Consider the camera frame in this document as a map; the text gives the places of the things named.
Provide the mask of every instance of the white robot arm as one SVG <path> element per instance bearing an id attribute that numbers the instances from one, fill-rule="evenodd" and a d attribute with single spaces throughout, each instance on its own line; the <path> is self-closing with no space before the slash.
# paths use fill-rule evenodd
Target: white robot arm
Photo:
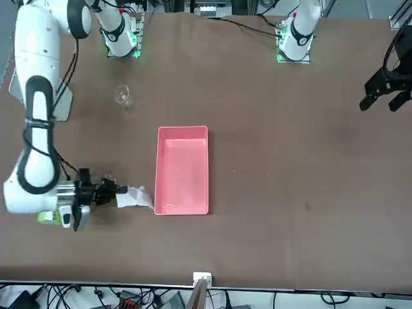
<path id="1" fill-rule="evenodd" d="M 105 37 L 112 39 L 107 43 L 111 51 L 118 56 L 130 52 L 135 43 L 126 40 L 128 15 L 122 17 L 117 8 L 105 3 L 115 6 L 115 0 L 89 2 L 98 11 Z M 59 181 L 53 110 L 59 86 L 60 34 L 69 34 L 76 40 L 86 38 L 91 30 L 91 14 L 83 0 L 20 0 L 19 6 L 14 50 L 15 70 L 26 106 L 24 149 L 3 184 L 5 205 L 12 213 L 59 211 L 63 226 L 70 227 L 71 215 L 76 215 L 74 203 L 82 205 L 83 214 L 88 213 L 83 200 L 91 199 L 93 186 L 85 174 L 77 182 Z"/>
<path id="2" fill-rule="evenodd" d="M 285 40 L 279 47 L 288 59 L 300 61 L 309 52 L 321 12 L 319 0 L 300 0 L 296 15 L 286 21 Z"/>

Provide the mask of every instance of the pink tray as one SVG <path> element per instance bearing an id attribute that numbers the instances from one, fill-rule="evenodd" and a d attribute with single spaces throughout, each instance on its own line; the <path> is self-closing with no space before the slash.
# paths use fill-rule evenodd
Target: pink tray
<path id="1" fill-rule="evenodd" d="M 154 213 L 193 215 L 208 211 L 207 127 L 159 128 Z"/>

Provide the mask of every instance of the glass cup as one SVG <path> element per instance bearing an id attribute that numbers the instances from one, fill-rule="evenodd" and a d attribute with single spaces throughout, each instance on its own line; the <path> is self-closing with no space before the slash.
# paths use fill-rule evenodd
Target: glass cup
<path id="1" fill-rule="evenodd" d="M 115 100 L 125 111 L 129 113 L 136 109 L 136 103 L 133 100 L 127 85 L 116 88 Z"/>

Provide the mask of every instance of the yellow-green object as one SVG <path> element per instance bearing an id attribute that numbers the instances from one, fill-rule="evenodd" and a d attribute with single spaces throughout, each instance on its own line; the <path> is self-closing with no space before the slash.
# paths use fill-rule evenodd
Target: yellow-green object
<path id="1" fill-rule="evenodd" d="M 62 220 L 57 211 L 43 211 L 37 216 L 37 222 L 43 224 L 61 225 Z"/>

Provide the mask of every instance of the brown table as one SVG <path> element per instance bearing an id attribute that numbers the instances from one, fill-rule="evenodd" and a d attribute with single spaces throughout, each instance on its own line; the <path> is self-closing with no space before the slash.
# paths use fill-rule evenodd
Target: brown table
<path id="1" fill-rule="evenodd" d="M 186 285 L 208 271 L 216 286 L 411 293 L 412 107 L 358 107 L 393 35 L 384 20 L 320 20 L 311 65 L 277 64 L 271 37 L 155 14 L 142 58 L 129 61 L 107 60 L 95 27 L 80 42 L 57 149 L 153 191 L 158 128 L 206 125 L 210 215 L 102 207 L 77 234 L 1 207 L 0 277 Z M 62 40 L 61 75 L 72 48 Z M 113 100 L 123 82 L 132 117 Z M 24 109 L 6 88 L 2 182 L 23 145 Z"/>

